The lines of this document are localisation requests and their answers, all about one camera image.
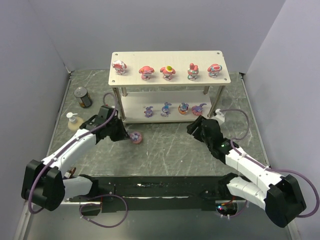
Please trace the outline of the pink toy yellow hat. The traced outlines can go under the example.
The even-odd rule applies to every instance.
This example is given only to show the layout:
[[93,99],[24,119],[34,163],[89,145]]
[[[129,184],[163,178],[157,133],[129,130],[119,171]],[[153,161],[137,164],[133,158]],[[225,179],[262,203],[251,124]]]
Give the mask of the pink toy yellow hat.
[[176,70],[170,66],[164,66],[160,69],[160,72],[163,74],[163,78],[167,81],[170,81],[173,78],[173,75],[176,73]]

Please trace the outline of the purple spotted toy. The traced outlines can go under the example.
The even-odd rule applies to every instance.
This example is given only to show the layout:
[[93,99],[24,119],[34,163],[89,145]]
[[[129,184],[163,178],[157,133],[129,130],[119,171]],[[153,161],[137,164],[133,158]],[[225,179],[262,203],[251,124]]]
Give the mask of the purple spotted toy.
[[134,131],[130,133],[130,139],[133,144],[140,144],[143,140],[143,137],[140,132]]

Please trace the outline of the purple white toy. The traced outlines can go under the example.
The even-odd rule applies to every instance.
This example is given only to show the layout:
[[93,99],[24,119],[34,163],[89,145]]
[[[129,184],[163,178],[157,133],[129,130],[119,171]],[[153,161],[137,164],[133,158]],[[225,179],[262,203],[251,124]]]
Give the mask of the purple white toy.
[[168,116],[169,116],[169,114],[170,114],[170,106],[171,106],[171,105],[172,105],[172,104],[169,103],[169,102],[165,102],[165,103],[164,103],[164,106],[162,107],[161,113],[160,113],[160,115],[161,115],[162,117],[168,117]]

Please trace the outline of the orange base purple toy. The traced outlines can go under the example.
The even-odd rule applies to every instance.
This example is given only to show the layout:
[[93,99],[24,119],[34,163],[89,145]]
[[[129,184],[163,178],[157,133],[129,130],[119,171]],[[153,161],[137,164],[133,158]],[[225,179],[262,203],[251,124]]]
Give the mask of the orange base purple toy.
[[186,115],[188,113],[188,110],[189,110],[189,104],[185,102],[182,102],[178,107],[178,112],[181,115]]

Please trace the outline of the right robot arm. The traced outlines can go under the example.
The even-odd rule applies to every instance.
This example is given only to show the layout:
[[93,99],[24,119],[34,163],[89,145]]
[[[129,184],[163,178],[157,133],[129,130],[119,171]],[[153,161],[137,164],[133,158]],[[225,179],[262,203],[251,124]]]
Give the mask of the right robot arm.
[[307,208],[295,177],[271,171],[251,158],[223,136],[217,120],[199,116],[187,126],[187,133],[205,143],[214,158],[241,173],[227,181],[230,194],[259,206],[278,227],[286,227]]

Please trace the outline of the red bunny ear toy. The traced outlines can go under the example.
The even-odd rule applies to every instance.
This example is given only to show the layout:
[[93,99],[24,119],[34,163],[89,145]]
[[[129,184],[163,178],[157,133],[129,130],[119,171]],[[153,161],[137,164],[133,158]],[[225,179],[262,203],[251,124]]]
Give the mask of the red bunny ear toy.
[[189,69],[187,70],[187,78],[191,81],[195,80],[199,74],[199,67],[194,63],[189,64]]

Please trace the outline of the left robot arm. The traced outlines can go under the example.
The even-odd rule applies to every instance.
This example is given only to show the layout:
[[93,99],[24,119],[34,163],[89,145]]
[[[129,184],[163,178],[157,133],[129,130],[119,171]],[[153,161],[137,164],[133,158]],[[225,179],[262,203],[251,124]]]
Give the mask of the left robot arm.
[[57,151],[41,161],[31,160],[25,168],[21,197],[42,209],[55,210],[63,200],[76,196],[92,198],[99,192],[98,179],[81,174],[65,179],[71,166],[104,138],[117,142],[129,139],[118,111],[100,107]]

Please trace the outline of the pink purple toy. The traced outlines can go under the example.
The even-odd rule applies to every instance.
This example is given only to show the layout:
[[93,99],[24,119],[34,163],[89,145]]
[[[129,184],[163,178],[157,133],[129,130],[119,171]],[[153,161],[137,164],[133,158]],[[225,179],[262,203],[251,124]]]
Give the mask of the pink purple toy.
[[205,106],[206,103],[201,103],[200,105],[194,105],[191,108],[192,114],[195,116],[201,116],[203,114],[203,106]]

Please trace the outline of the pink white toy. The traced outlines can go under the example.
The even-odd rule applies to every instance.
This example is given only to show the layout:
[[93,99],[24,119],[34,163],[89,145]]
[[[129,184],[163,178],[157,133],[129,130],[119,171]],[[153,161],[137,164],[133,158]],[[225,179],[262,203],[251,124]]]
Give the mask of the pink white toy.
[[115,69],[118,75],[123,75],[126,73],[127,65],[121,60],[115,60],[111,63],[111,66]]

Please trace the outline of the pink blue goggles toy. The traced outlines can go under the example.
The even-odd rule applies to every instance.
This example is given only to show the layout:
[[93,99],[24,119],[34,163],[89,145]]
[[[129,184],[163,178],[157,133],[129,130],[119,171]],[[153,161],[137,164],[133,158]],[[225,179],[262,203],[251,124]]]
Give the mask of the pink blue goggles toy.
[[207,72],[210,78],[217,78],[223,67],[220,64],[214,63],[208,67]]

